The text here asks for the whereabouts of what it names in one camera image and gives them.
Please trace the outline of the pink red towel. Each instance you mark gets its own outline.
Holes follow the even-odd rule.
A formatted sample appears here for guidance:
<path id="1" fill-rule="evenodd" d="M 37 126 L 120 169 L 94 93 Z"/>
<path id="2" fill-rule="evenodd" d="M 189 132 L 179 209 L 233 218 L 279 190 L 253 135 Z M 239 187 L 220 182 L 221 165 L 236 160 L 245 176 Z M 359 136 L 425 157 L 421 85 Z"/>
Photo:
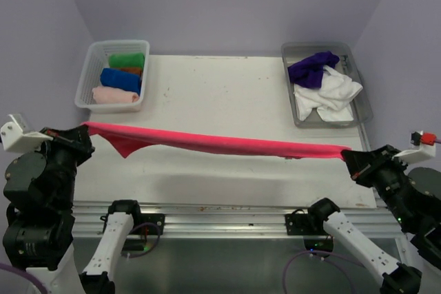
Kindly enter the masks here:
<path id="1" fill-rule="evenodd" d="M 273 156 L 288 159 L 336 158 L 342 160 L 342 152 L 350 150 L 349 147 L 340 145 L 210 136 L 91 121 L 84 122 L 84 125 L 88 127 L 89 135 L 98 135 L 106 139 L 124 158 L 139 149 L 155 145 L 209 154 Z"/>

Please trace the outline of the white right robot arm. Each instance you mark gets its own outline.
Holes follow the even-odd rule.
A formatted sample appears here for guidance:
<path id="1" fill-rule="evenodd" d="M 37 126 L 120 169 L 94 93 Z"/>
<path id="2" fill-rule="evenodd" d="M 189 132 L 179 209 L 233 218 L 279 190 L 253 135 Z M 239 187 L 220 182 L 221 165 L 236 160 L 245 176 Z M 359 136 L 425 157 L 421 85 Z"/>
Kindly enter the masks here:
<path id="1" fill-rule="evenodd" d="M 435 156 L 434 145 L 399 151 L 385 145 L 374 151 L 341 153 L 351 179 L 373 187 L 396 219 L 420 257 L 440 267 L 440 199 L 417 190 L 405 174 L 407 165 Z M 339 241 L 373 276 L 381 293 L 418 293 L 422 273 L 386 253 L 348 219 L 337 205 L 323 198 L 307 210 L 307 226 L 313 233 L 327 233 Z"/>

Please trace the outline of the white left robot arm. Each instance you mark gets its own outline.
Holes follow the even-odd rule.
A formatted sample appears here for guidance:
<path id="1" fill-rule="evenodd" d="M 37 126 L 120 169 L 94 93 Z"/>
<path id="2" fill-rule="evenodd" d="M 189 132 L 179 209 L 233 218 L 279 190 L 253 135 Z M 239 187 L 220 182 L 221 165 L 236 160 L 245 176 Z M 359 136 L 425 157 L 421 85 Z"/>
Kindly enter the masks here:
<path id="1" fill-rule="evenodd" d="M 94 153 L 88 127 L 25 131 L 8 122 L 1 144 L 17 153 L 5 171 L 8 227 L 3 247 L 12 270 L 41 293 L 114 293 L 113 274 L 126 237 L 143 226 L 135 200 L 114 201 L 89 265 L 78 273 L 72 230 L 77 169 Z"/>

